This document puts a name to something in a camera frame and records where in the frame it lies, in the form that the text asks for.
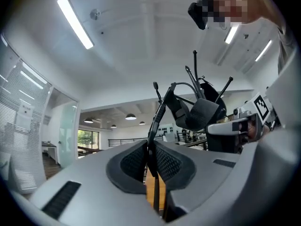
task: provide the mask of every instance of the black metal rod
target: black metal rod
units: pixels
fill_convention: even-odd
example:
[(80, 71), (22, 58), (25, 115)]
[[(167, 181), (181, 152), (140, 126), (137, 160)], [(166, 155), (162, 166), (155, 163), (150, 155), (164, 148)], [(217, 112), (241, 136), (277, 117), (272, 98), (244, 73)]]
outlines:
[(159, 212), (160, 202), (160, 184), (158, 176), (155, 177), (155, 192), (154, 192), (154, 210)]
[(190, 100), (187, 100), (187, 99), (185, 99), (185, 98), (183, 98), (183, 97), (180, 97), (180, 96), (177, 96), (177, 95), (174, 95), (177, 99), (179, 99), (179, 100), (182, 100), (182, 101), (185, 101), (185, 102), (187, 102), (188, 104), (191, 104), (191, 105), (194, 105), (194, 103), (192, 102), (192, 101), (190, 101)]
[(220, 94), (218, 95), (218, 97), (215, 100), (215, 103), (218, 101), (219, 98), (221, 98), (221, 96), (223, 95), (223, 93), (225, 92), (225, 90), (228, 88), (228, 86), (230, 85), (230, 83), (233, 81), (233, 77), (230, 77), (227, 84), (225, 85), (225, 87), (222, 89), (222, 91), (220, 92)]
[(186, 72), (188, 73), (188, 75), (189, 75), (189, 77), (190, 77), (190, 79), (191, 79), (191, 82), (192, 82), (192, 84), (193, 84), (193, 86), (194, 86), (194, 88), (195, 88), (195, 90), (196, 90), (196, 92), (197, 92), (197, 95), (198, 95), (198, 98), (197, 98), (197, 99), (204, 98), (203, 95), (202, 95), (202, 93), (201, 93), (200, 90), (199, 90), (199, 87), (198, 87), (198, 81), (196, 81), (196, 80), (194, 79), (194, 77), (193, 77), (193, 75), (192, 75), (192, 73), (191, 73), (190, 68), (189, 68), (188, 66), (185, 66), (185, 69), (186, 69)]
[(197, 53), (198, 52), (196, 50), (193, 51), (194, 76), (196, 80), (198, 79)]
[(196, 91), (196, 90), (193, 88), (193, 86), (190, 85), (189, 83), (179, 82), (179, 83), (176, 83), (176, 85), (187, 85), (187, 86), (189, 86), (189, 87), (193, 90), (193, 93), (194, 93), (196, 96), (198, 96), (197, 91)]

